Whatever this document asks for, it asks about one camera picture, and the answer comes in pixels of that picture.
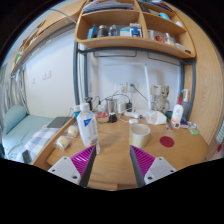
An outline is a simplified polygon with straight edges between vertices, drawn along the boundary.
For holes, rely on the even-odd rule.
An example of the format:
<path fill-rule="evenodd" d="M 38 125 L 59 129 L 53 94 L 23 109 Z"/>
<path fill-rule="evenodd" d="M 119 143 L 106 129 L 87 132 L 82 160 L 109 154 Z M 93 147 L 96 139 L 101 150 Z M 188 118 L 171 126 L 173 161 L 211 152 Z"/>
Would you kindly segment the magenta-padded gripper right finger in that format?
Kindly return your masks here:
<path fill-rule="evenodd" d="M 143 187 L 176 171 L 163 157 L 153 157 L 136 146 L 130 146 L 130 157 L 138 187 Z"/>

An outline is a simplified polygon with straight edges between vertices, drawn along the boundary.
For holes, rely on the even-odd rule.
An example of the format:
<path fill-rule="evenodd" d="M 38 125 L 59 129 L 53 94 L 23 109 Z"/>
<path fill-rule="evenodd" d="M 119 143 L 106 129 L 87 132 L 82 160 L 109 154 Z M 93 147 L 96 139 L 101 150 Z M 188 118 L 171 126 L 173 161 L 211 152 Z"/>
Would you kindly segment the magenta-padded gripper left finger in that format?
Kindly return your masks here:
<path fill-rule="evenodd" d="M 63 156 L 49 169 L 49 172 L 74 184 L 86 187 L 95 157 L 96 146 L 90 146 L 72 157 Z"/>

